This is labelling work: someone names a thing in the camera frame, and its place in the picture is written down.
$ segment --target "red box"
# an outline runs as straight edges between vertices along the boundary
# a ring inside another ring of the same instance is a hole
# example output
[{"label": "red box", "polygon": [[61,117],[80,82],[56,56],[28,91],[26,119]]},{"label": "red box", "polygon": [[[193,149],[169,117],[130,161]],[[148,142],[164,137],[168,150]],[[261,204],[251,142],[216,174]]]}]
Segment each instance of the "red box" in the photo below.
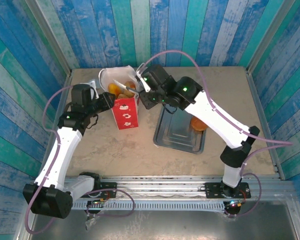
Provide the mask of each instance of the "red box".
[{"label": "red box", "polygon": [[113,116],[119,130],[137,128],[139,97],[122,98],[114,101]]}]

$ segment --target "red and white box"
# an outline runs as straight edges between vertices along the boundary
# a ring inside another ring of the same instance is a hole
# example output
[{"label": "red and white box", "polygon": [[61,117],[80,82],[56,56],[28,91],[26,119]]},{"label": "red and white box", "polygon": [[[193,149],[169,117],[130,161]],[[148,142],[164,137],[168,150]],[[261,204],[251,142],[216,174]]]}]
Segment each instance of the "red and white box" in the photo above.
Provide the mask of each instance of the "red and white box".
[{"label": "red and white box", "polygon": [[[135,79],[136,71],[131,66],[104,68],[99,73],[100,86],[108,92],[108,85],[115,83],[114,80],[121,84],[128,81],[134,82],[138,91],[138,82]],[[119,130],[136,128],[138,123],[138,106],[139,95],[135,94],[131,98],[121,98],[114,101],[114,107],[111,109],[114,120]]]}]

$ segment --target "table surface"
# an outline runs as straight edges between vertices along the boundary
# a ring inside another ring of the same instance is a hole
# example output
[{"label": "table surface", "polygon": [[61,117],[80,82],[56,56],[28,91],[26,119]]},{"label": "table surface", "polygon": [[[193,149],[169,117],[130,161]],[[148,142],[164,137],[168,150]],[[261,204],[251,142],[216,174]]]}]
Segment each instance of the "table surface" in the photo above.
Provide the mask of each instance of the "table surface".
[{"label": "table surface", "polygon": [[[166,67],[176,80],[188,76],[201,83],[194,67]],[[212,99],[239,122],[261,129],[260,120],[243,67],[201,67]],[[98,79],[99,68],[75,69],[72,83]],[[87,129],[74,151],[67,175],[94,172],[102,176],[223,175],[220,154],[225,142],[211,129],[201,154],[191,154],[154,145],[153,137],[162,106],[146,110],[139,105],[139,127],[118,130],[112,112],[99,114],[98,124]],[[266,147],[256,141],[252,151]],[[252,157],[245,172],[274,174],[268,151]]]}]

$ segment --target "stone countertop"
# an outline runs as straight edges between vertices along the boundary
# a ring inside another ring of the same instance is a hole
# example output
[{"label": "stone countertop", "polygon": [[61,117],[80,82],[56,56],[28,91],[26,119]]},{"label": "stone countertop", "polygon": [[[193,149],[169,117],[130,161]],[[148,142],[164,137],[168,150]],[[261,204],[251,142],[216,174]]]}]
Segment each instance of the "stone countertop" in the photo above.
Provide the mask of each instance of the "stone countertop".
[{"label": "stone countertop", "polygon": [[[176,81],[188,76],[201,83],[194,67],[166,67]],[[202,67],[212,99],[239,122],[256,125],[260,120],[250,92],[243,67]],[[98,79],[99,68],[75,69],[72,83],[86,83]],[[154,145],[153,138],[161,105],[146,110],[139,105],[139,127],[118,130],[112,112],[99,114],[98,124],[87,129],[70,162],[67,175],[94,172],[102,176],[153,175],[223,175],[224,164],[220,154],[224,141],[211,129],[206,132],[204,150],[191,154]],[[266,147],[256,141],[252,151]],[[245,172],[260,175],[274,174],[268,151],[251,158]]]}]

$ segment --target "blue wooden wall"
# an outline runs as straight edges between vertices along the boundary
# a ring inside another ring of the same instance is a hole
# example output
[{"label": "blue wooden wall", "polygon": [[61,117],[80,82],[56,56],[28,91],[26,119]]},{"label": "blue wooden wall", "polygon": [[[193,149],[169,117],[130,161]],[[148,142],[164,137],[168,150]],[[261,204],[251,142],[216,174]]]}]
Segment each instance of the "blue wooden wall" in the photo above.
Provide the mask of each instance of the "blue wooden wall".
[{"label": "blue wooden wall", "polygon": [[[284,0],[36,0],[71,69],[136,67],[177,49],[200,66],[247,66]],[[153,60],[192,66],[172,53]]]},{"label": "blue wooden wall", "polygon": [[300,0],[296,0],[252,73],[285,178],[300,199]]},{"label": "blue wooden wall", "polygon": [[[38,175],[48,143],[43,109],[65,79],[25,0],[0,0],[0,240],[14,236],[23,187]],[[50,127],[58,104],[48,108]]]}]

